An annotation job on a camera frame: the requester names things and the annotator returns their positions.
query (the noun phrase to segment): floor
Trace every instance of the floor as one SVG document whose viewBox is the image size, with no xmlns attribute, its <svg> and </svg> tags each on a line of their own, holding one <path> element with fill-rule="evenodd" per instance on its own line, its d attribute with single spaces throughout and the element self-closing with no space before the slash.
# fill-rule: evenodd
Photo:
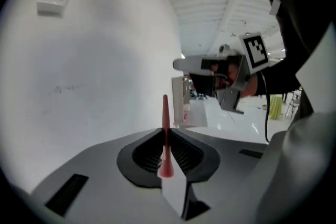
<svg viewBox="0 0 336 224">
<path fill-rule="evenodd" d="M 277 120 L 268 120 L 268 134 L 270 138 L 277 132 L 285 131 L 292 119 L 291 109 L 288 116 L 284 116 L 292 96 L 288 94 L 287 103 L 282 105 L 282 112 Z M 262 105 L 266 104 L 266 97 L 246 97 L 240 100 L 237 109 L 244 114 L 227 112 L 220 109 L 216 99 L 191 100 L 191 120 L 186 127 L 190 130 L 211 136 L 223 137 L 232 140 L 266 143 L 265 117 L 266 110 Z"/>
</svg>

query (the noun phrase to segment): black cable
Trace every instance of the black cable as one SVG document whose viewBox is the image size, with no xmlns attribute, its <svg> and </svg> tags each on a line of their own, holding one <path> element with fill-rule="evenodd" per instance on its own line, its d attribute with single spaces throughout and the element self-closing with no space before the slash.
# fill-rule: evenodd
<svg viewBox="0 0 336 224">
<path fill-rule="evenodd" d="M 270 98 L 269 98 L 268 93 L 266 93 L 266 102 L 267 102 L 267 111 L 266 111 L 266 118 L 265 118 L 265 139 L 269 143 L 268 138 L 267 138 L 267 122 L 268 122 L 269 105 L 270 105 Z"/>
</svg>

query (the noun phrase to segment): white panel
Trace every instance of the white panel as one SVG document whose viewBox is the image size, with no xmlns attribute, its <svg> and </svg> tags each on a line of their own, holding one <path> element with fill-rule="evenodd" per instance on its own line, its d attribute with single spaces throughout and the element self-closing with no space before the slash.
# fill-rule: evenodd
<svg viewBox="0 0 336 224">
<path fill-rule="evenodd" d="M 69 0 L 62 19 L 37 16 L 36 0 L 7 4 L 0 159 L 13 184 L 31 192 L 85 148 L 161 126 L 162 96 L 172 108 L 170 78 L 181 75 L 164 0 Z"/>
<path fill-rule="evenodd" d="M 296 73 L 314 112 L 331 113 L 336 111 L 335 45 L 335 25 L 331 22 L 315 51 Z"/>
</svg>

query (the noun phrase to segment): white wall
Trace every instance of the white wall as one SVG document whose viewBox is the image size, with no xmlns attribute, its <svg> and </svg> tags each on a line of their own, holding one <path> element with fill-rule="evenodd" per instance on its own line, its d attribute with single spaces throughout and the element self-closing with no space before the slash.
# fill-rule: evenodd
<svg viewBox="0 0 336 224">
<path fill-rule="evenodd" d="M 0 44 L 2 168 L 28 192 L 91 145 L 160 127 L 163 94 L 173 119 L 167 0 L 69 0 L 63 18 L 9 0 Z"/>
</svg>

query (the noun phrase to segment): black slot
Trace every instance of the black slot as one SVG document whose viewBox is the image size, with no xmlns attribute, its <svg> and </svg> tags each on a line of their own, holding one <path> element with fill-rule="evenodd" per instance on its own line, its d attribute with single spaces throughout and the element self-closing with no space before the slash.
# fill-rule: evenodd
<svg viewBox="0 0 336 224">
<path fill-rule="evenodd" d="M 196 198 L 192 186 L 188 184 L 181 218 L 184 220 L 190 220 L 208 211 L 209 209 L 210 207 L 206 203 L 199 201 Z"/>
<path fill-rule="evenodd" d="M 239 151 L 239 153 L 244 154 L 246 156 L 253 157 L 253 158 L 257 158 L 257 159 L 260 159 L 263 156 L 262 152 L 251 151 L 251 150 L 241 150 Z"/>
<path fill-rule="evenodd" d="M 46 207 L 56 214 L 64 216 L 88 179 L 87 176 L 74 174 L 46 203 Z"/>
<path fill-rule="evenodd" d="M 157 171 L 164 145 L 165 132 L 160 128 L 125 146 L 117 157 L 119 171 L 136 186 L 161 188 Z M 221 162 L 214 148 L 177 129 L 170 130 L 169 146 L 189 183 L 207 181 Z"/>
</svg>

